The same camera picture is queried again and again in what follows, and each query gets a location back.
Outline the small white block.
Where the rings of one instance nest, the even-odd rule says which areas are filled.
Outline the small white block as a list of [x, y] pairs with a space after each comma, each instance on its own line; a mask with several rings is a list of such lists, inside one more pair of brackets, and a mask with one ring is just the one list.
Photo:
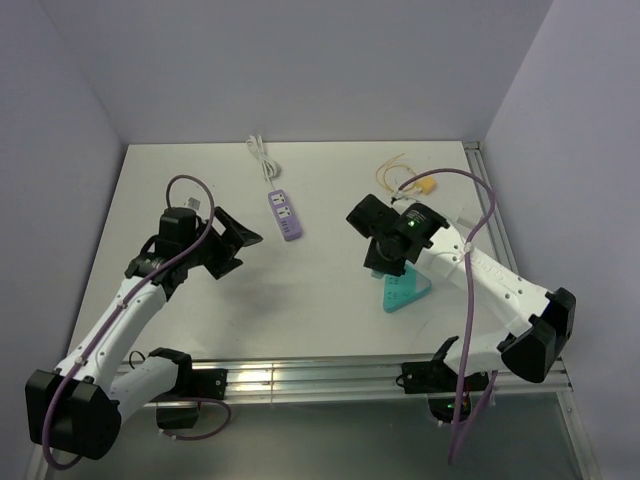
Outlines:
[[478, 213], [473, 208], [465, 205], [456, 214], [455, 221], [459, 226], [471, 230], [482, 219], [482, 213]]

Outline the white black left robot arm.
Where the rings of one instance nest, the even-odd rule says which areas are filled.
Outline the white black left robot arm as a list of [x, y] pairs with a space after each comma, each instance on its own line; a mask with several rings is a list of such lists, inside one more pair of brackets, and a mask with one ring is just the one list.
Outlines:
[[192, 358], [184, 352], [157, 348], [129, 373], [119, 375], [118, 370], [191, 269], [204, 267], [220, 279], [241, 266], [241, 249], [262, 240], [220, 207], [213, 217], [222, 232], [191, 209], [167, 208], [157, 234], [129, 263], [115, 298], [90, 333], [54, 370], [37, 370], [27, 380], [29, 434], [45, 454], [60, 450], [98, 460], [145, 404], [191, 394], [195, 375]]

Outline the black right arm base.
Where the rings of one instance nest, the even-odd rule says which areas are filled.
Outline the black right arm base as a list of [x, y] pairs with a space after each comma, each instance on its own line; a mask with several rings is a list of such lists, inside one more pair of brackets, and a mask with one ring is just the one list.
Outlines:
[[[450, 424], [454, 418], [457, 375], [441, 361], [405, 362], [396, 385], [407, 395], [426, 394], [432, 416]], [[460, 421], [472, 412], [473, 392], [482, 392], [489, 384], [486, 374], [476, 373], [465, 378], [463, 384]]]

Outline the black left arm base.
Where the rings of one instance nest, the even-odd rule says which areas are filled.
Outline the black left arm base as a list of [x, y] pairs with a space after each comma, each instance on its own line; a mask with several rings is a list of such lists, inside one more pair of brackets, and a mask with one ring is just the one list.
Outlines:
[[[207, 438], [223, 431], [231, 421], [231, 408], [224, 402], [226, 369], [196, 369], [184, 387], [160, 394], [154, 399], [156, 425], [179, 438]], [[212, 405], [223, 412], [222, 422], [211, 432], [188, 435], [180, 430], [192, 431], [205, 419], [205, 406]]]

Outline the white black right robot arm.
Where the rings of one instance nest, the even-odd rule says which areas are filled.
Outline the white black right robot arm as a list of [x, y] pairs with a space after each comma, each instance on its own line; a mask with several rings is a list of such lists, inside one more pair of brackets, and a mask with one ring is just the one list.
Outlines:
[[366, 268], [400, 276], [408, 268], [470, 292], [500, 322], [470, 341], [449, 338], [435, 356], [433, 378], [452, 390], [467, 375], [506, 368], [543, 382], [570, 339], [576, 298], [568, 290], [535, 285], [469, 245], [444, 216], [420, 203], [387, 205], [369, 194], [347, 215], [369, 242]]

